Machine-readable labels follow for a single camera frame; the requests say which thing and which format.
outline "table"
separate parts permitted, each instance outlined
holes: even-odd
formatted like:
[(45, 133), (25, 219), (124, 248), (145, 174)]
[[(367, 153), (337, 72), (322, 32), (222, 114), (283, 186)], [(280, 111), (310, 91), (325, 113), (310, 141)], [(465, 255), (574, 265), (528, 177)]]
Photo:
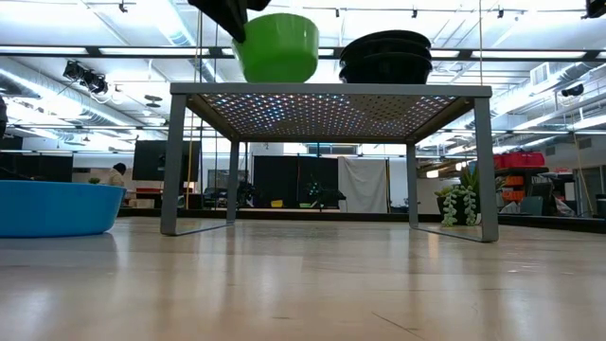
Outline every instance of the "table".
[(398, 143), (406, 144), (410, 226), (432, 233), (437, 232), (419, 227), (415, 144), (474, 110), (482, 237), (438, 233), (498, 240), (488, 86), (178, 82), (170, 92), (163, 234), (200, 231), (176, 227), (186, 108), (231, 141), (225, 225), (236, 220), (240, 142)]

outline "green bowl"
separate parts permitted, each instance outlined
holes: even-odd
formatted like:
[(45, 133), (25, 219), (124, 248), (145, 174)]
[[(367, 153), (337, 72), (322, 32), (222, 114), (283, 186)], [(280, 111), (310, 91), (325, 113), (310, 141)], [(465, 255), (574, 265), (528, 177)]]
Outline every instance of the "green bowl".
[(249, 82), (305, 82), (318, 65), (318, 27), (300, 15), (264, 15), (244, 25), (246, 41), (232, 41)]

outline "wooden floor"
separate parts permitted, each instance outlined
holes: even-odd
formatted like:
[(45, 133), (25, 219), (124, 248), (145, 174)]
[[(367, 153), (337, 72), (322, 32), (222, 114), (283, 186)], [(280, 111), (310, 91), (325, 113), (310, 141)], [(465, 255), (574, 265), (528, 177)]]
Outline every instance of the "wooden floor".
[[(183, 220), (186, 227), (199, 221)], [(606, 236), (249, 221), (0, 240), (0, 340), (606, 339)]]

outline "black bowl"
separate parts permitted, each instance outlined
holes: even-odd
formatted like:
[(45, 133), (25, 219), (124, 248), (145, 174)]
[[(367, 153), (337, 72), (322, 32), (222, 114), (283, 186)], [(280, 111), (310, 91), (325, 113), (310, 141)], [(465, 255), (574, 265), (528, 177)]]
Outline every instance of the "black bowl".
[(341, 56), (339, 58), (343, 58), (343, 55), (347, 53), (347, 51), (354, 46), (365, 43), (367, 41), (376, 40), (376, 39), (404, 39), (409, 42), (417, 43), (423, 45), (425, 48), (429, 49), (432, 47), (432, 43), (420, 33), (416, 33), (413, 31), (407, 31), (402, 29), (392, 29), (387, 31), (375, 32), (366, 34), (366, 36), (358, 38), (353, 42), (349, 43), (349, 45), (345, 46), (343, 51), (341, 51)]
[(382, 38), (346, 47), (341, 53), (340, 64), (341, 67), (345, 67), (350, 63), (360, 61), (364, 57), (384, 52), (405, 52), (421, 56), (429, 61), (432, 59), (432, 54), (424, 45), (404, 39)]
[(403, 53), (378, 53), (348, 64), (339, 73), (346, 83), (425, 84), (432, 63), (420, 56)]

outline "ceiling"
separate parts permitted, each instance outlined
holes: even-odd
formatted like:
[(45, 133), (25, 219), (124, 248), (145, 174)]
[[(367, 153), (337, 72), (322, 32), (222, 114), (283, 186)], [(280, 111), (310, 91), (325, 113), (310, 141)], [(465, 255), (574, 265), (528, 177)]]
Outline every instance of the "ceiling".
[[(128, 12), (116, 0), (6, 0), (0, 2), (0, 45), (174, 45), (168, 31), (181, 27), (196, 42), (199, 11), (187, 0), (126, 1)], [(410, 29), (443, 48), (603, 49), (606, 20), (580, 20), (584, 0), (274, 0), (263, 12), (249, 11), (249, 19), (290, 12), (312, 19), (320, 30), (320, 46), (344, 46), (371, 32)], [(412, 9), (418, 11), (412, 18)], [(504, 15), (498, 18), (498, 10)], [(483, 17), (481, 32), (479, 19)], [(230, 46), (224, 30), (202, 16), (202, 45)], [(0, 57), (0, 70), (7, 57)], [(41, 76), (82, 92), (62, 73), (66, 58), (10, 57)], [(113, 111), (144, 125), (169, 119), (169, 83), (195, 81), (188, 60), (95, 59), (79, 60), (107, 76), (114, 96), (99, 97)], [(431, 84), (483, 83), (495, 96), (528, 81), (529, 71), (541, 62), (434, 62)], [(208, 60), (221, 81), (244, 81), (233, 59)], [(337, 61), (321, 60), (309, 82), (339, 82)], [(160, 107), (146, 107), (144, 97), (162, 98)], [(193, 124), (200, 125), (195, 118)], [(150, 138), (162, 138), (161, 135)]]

